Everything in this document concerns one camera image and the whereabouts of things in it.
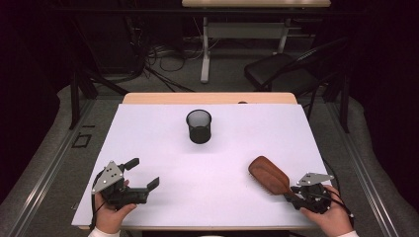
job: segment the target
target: hand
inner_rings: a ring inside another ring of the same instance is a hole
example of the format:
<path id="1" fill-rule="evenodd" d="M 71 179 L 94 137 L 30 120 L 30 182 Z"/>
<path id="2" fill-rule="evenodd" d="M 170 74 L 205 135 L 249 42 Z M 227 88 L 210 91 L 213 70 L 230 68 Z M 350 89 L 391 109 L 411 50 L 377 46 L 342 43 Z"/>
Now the hand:
<path id="1" fill-rule="evenodd" d="M 324 188 L 339 195 L 339 192 L 331 186 L 324 186 Z M 331 193 L 331 197 L 341 201 L 339 197 L 333 193 Z M 339 236 L 354 230 L 349 220 L 348 213 L 342 206 L 334 201 L 331 202 L 330 209 L 323 214 L 314 213 L 303 207 L 299 211 L 320 226 L 327 236 Z"/>
<path id="2" fill-rule="evenodd" d="M 114 206 L 106 203 L 100 193 L 95 194 L 95 205 L 97 209 L 96 228 L 107 234 L 118 233 L 124 218 L 136 208 L 136 204 L 131 203 L 117 211 Z"/>

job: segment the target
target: table leg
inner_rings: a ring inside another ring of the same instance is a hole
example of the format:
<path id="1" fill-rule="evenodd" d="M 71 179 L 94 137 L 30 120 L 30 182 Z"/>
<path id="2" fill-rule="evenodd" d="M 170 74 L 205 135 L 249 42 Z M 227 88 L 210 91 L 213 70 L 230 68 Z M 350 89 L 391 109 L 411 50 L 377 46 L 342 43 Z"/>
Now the table leg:
<path id="1" fill-rule="evenodd" d="M 210 75 L 210 52 L 209 52 L 209 23 L 208 18 L 204 17 L 204 59 L 201 71 L 201 82 L 207 83 Z"/>
<path id="2" fill-rule="evenodd" d="M 282 28 L 282 36 L 281 36 L 280 45 L 278 46 L 278 53 L 284 52 L 284 47 L 286 46 L 287 36 L 289 33 L 290 23 L 291 23 L 291 19 L 286 19 L 284 26 Z"/>

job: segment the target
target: black mesh cup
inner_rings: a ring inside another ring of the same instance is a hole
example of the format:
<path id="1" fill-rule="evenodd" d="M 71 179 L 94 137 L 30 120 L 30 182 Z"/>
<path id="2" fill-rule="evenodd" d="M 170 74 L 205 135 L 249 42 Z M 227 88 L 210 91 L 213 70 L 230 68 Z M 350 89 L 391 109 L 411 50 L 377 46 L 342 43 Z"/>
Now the black mesh cup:
<path id="1" fill-rule="evenodd" d="M 194 110 L 186 116 L 189 127 L 189 137 L 197 144 L 204 144 L 210 140 L 210 113 L 204 110 Z"/>

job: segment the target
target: white table leg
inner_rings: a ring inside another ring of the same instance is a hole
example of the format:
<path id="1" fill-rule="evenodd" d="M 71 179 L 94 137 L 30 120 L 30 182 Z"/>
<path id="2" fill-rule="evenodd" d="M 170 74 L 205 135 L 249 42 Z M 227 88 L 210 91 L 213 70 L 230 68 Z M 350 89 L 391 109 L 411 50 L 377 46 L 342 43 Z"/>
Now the white table leg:
<path id="1" fill-rule="evenodd" d="M 209 29 L 208 19 L 204 17 L 204 59 L 201 71 L 201 82 L 207 83 L 210 77 L 210 52 L 209 52 Z"/>

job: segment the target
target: white paper sheet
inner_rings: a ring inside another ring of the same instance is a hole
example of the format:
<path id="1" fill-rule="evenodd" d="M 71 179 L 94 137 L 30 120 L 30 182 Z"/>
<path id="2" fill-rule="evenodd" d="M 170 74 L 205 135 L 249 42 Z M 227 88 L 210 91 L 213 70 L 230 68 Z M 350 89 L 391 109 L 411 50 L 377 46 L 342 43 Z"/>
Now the white paper sheet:
<path id="1" fill-rule="evenodd" d="M 206 144 L 189 139 L 186 115 L 195 109 L 212 116 Z M 160 186 L 125 227 L 312 227 L 284 197 L 268 195 L 249 175 L 260 155 L 291 185 L 306 172 L 326 174 L 300 105 L 120 105 L 72 224 L 90 224 L 90 191 L 103 167 L 138 157 L 139 165 L 125 172 L 129 186 L 142 188 L 156 177 Z"/>

